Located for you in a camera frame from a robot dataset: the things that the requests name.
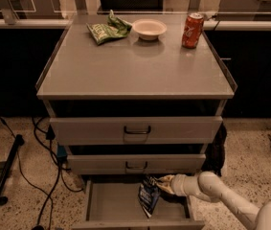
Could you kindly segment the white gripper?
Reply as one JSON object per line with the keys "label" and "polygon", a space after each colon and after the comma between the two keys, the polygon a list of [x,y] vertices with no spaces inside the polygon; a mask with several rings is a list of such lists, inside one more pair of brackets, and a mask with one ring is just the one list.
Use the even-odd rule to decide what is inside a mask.
{"label": "white gripper", "polygon": [[157,179],[160,184],[170,184],[170,186],[159,186],[161,190],[177,196],[201,196],[198,180],[196,176],[185,174],[168,174]]}

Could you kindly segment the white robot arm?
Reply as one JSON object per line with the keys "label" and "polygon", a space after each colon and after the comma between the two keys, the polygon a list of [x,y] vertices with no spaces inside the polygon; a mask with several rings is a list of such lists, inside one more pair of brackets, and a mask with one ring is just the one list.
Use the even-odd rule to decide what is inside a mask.
{"label": "white robot arm", "polygon": [[194,196],[203,201],[221,201],[247,230],[271,230],[271,201],[261,208],[234,192],[213,172],[199,175],[169,174],[156,179],[171,195]]}

